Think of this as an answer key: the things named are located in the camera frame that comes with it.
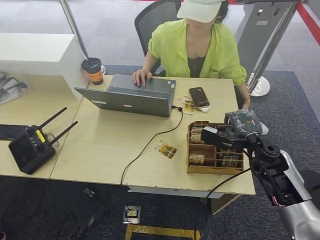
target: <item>black cup lid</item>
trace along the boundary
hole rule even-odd
[[[81,67],[85,71],[99,68],[102,64],[101,60],[97,57],[88,57],[87,59],[88,60],[85,59],[81,64]]]

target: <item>robotic arm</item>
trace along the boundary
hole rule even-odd
[[[272,206],[278,208],[287,230],[294,240],[320,240],[320,213],[305,188],[304,180],[285,151],[269,142],[253,111],[226,113],[227,137],[207,126],[202,134],[205,144],[220,149],[247,149],[250,168],[260,180]]]

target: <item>smartphone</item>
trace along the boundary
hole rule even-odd
[[[190,88],[189,91],[196,108],[201,109],[208,107],[210,105],[209,100],[207,98],[202,87]]]
[[[23,135],[28,126],[0,124],[0,140],[15,140]]]

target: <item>desk surface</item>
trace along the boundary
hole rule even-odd
[[[106,90],[112,76],[91,89]],[[195,111],[183,115],[177,129],[153,140],[141,157],[133,163],[124,184],[130,186],[208,191],[229,176],[186,173],[186,131],[194,121],[223,123],[226,112],[237,109],[232,80],[191,79],[177,80],[174,104],[180,106],[179,97],[188,95],[189,88],[202,87],[211,104],[208,113]],[[83,98],[75,120],[78,121],[65,141],[51,179],[104,184],[120,184],[124,168],[136,158],[154,134],[175,127],[181,113],[173,110],[171,118],[99,109]],[[177,149],[168,159],[155,150],[159,141]],[[248,159],[245,168],[249,167]],[[255,194],[252,175],[247,172],[226,183],[217,192],[243,195]]]
[[[43,128],[44,133],[57,136],[70,125],[75,116],[77,101],[66,82],[60,76],[25,75],[29,84],[29,92],[21,97],[0,104],[0,124],[40,125],[52,115],[67,107],[63,114]],[[60,138],[60,146],[66,135]],[[0,175],[49,178],[58,158],[57,154],[32,175],[20,172],[8,148],[9,141],[0,140]]]

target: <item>metal pole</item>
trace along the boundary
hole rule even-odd
[[[291,21],[292,17],[297,9],[297,4],[297,1],[291,3],[288,8],[288,10],[283,15],[282,19],[278,24],[273,37],[270,40],[269,46],[264,53],[263,57],[261,59],[261,61],[254,74],[252,81],[248,87],[248,91],[249,94],[251,94],[257,87],[259,79],[266,70],[268,63],[270,61],[275,50],[277,48],[278,44],[280,42],[282,37],[284,35],[289,23]]]
[[[72,32],[74,35],[75,35],[78,44],[80,45],[80,48],[82,50],[83,54],[85,54],[85,56],[88,58],[88,53],[87,52],[86,48],[85,47],[85,44],[82,41],[82,38],[80,35],[79,30],[78,29],[77,25],[75,24],[75,18],[73,17],[72,13],[71,12],[71,9],[70,9],[69,4],[68,3],[68,0],[60,0],[60,4],[61,4],[61,7],[62,7],[62,9],[63,9],[63,12],[66,15],[66,18],[68,21],[69,27],[71,28]]]

